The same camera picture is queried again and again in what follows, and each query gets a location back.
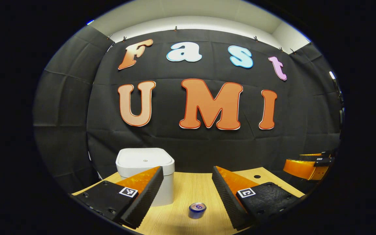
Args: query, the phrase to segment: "white box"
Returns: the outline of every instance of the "white box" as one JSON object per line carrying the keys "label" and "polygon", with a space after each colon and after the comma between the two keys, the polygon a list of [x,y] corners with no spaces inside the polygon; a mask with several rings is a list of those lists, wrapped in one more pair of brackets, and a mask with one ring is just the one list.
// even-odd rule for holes
{"label": "white box", "polygon": [[163,167],[163,182],[151,207],[173,203],[173,173],[175,161],[159,148],[121,149],[115,161],[118,174],[124,180],[153,167]]}

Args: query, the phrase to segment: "can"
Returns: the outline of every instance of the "can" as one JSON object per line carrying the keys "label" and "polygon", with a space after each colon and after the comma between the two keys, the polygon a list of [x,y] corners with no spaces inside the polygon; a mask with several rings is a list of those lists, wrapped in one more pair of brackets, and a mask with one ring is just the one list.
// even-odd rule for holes
{"label": "can", "polygon": [[207,207],[204,203],[196,202],[189,206],[189,213],[188,216],[192,219],[199,219],[203,217],[204,211],[206,211]]}

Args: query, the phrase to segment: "black fabric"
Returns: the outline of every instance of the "black fabric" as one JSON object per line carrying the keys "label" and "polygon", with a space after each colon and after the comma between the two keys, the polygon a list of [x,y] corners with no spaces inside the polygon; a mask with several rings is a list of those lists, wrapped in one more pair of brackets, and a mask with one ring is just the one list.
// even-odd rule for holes
{"label": "black fabric", "polygon": [[68,193],[98,181],[88,156],[86,113],[95,74],[112,43],[94,28],[82,28],[52,57],[37,87],[36,143],[49,172]]}
{"label": "black fabric", "polygon": [[[143,40],[153,44],[136,58],[136,64],[118,70],[125,48]],[[178,42],[195,42],[202,59],[197,62],[171,62],[166,54]],[[234,66],[228,46],[249,49],[254,65],[250,69]],[[283,63],[287,81],[276,75],[269,57]],[[115,173],[115,159],[124,148],[157,147],[174,159],[179,172],[209,173],[214,165],[230,171],[265,167],[280,175],[285,159],[299,154],[333,149],[339,144],[339,107],[329,76],[331,69],[313,45],[288,55],[273,46],[231,33],[210,30],[161,31],[116,43],[103,57],[95,77],[88,106],[88,148],[102,177]],[[239,101],[240,129],[222,131],[215,123],[207,129],[179,127],[184,118],[186,91],[184,79],[203,79],[215,97],[225,82],[243,86]],[[152,116],[142,127],[126,124],[119,111],[121,85],[132,84],[131,109],[141,111],[143,81],[155,81]],[[263,89],[275,91],[275,127],[261,130]]]}

